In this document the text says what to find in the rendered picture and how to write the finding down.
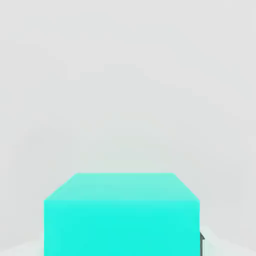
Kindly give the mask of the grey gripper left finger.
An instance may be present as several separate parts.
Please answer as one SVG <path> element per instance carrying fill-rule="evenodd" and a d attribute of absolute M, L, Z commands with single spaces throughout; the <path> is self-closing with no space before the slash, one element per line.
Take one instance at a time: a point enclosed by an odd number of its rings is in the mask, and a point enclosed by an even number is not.
<path fill-rule="evenodd" d="M 11 256 L 44 256 L 44 238 L 16 246 Z"/>

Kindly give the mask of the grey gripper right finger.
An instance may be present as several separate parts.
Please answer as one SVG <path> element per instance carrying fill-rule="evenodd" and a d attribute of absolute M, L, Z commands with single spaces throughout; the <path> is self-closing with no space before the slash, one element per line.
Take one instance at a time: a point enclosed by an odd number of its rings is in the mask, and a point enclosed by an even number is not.
<path fill-rule="evenodd" d="M 218 238 L 207 226 L 200 228 L 204 236 L 203 256 L 248 256 L 248 250 Z"/>

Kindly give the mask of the small cyan cube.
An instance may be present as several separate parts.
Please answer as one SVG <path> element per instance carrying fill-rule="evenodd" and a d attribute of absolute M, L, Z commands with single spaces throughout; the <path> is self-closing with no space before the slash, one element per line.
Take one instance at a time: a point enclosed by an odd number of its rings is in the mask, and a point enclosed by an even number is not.
<path fill-rule="evenodd" d="M 44 256 L 200 251 L 200 201 L 172 173 L 78 173 L 44 200 Z"/>

